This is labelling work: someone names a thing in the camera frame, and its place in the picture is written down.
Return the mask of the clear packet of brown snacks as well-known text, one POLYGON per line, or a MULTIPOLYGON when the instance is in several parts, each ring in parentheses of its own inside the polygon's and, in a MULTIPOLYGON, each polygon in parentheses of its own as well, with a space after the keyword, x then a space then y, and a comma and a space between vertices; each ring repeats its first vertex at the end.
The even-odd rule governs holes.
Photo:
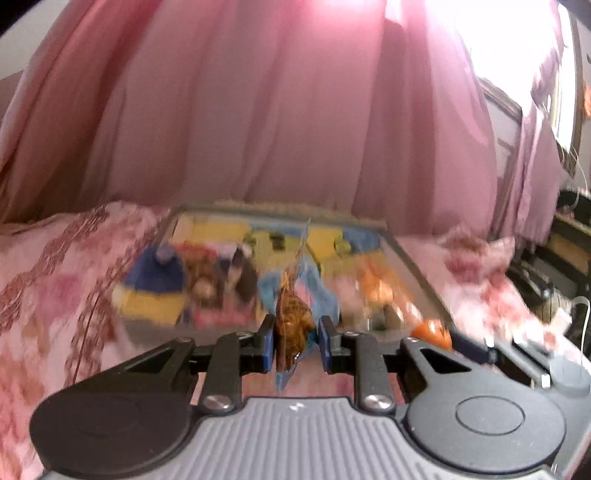
POLYGON ((304 225, 294 257, 280 275, 280 290, 276 300, 276 390, 283 392, 297 367, 308 356, 310 342, 315 338, 315 319, 311 307, 297 295, 297 278, 304 249, 308 242, 311 219, 304 225))

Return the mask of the pink floral bed sheet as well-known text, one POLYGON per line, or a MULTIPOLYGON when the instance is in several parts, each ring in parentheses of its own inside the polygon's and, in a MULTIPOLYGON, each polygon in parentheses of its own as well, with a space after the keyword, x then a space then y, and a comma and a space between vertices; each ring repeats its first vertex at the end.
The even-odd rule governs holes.
MULTIPOLYGON (((359 221, 365 227, 385 223, 304 204, 218 202, 240 213, 303 215, 322 221, 359 221)), ((263 321, 238 323, 215 317, 204 327, 164 327, 155 340, 133 343, 118 307, 119 285, 141 251, 157 236, 171 210, 114 202, 79 214, 57 214, 30 224, 1 226, 1 479, 35 479, 41 462, 29 437, 29 421, 41 400, 75 382, 167 340, 196 334, 202 344, 235 330, 252 330, 263 321)), ((444 260, 435 260, 435 240, 400 237, 402 248, 419 262, 421 273, 443 295, 444 305, 460 302, 452 318, 477 338, 481 317, 486 327, 527 333, 557 353, 578 361, 578 347, 542 326, 517 300, 517 290, 498 272, 483 286, 443 280, 444 260)))

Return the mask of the grey tray with cartoon drawing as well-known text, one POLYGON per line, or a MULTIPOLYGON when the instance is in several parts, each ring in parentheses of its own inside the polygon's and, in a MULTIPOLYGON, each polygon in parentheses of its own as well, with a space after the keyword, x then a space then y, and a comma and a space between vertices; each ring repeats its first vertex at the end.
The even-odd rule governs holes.
POLYGON ((112 292, 129 338, 207 343, 256 329, 280 282, 315 317, 385 339, 453 321, 415 262, 385 229, 322 211, 211 205, 174 210, 112 292))

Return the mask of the dark bedside furniture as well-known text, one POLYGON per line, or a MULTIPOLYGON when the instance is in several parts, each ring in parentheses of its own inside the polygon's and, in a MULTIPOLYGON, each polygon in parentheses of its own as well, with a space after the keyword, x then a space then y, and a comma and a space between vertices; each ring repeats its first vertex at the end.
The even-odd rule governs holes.
POLYGON ((590 297, 589 192, 559 193, 546 242, 516 253, 507 276, 527 307, 546 324, 559 309, 573 309, 576 297, 590 297))

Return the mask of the pink curtain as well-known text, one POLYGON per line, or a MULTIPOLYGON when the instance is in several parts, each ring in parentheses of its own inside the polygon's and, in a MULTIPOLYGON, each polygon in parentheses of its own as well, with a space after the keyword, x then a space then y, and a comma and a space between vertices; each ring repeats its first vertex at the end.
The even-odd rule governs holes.
POLYGON ((541 243, 554 1, 71 1, 1 124, 1 219, 293 202, 541 243))

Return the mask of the golden yellow snack wrapper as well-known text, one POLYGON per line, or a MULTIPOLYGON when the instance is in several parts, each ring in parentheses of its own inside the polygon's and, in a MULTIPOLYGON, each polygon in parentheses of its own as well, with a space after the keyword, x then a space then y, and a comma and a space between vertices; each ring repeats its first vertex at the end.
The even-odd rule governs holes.
POLYGON ((358 268, 358 284, 363 300, 372 311, 390 307, 405 324, 421 319, 414 298, 396 271, 382 258, 366 256, 358 268))

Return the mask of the dark brown snack packet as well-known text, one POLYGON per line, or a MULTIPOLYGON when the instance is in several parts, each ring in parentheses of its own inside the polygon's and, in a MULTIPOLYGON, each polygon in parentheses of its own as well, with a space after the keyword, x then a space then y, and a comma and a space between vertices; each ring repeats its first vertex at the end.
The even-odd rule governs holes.
POLYGON ((242 303, 249 303, 257 292, 257 272, 242 248, 237 248, 230 260, 228 281, 242 303))

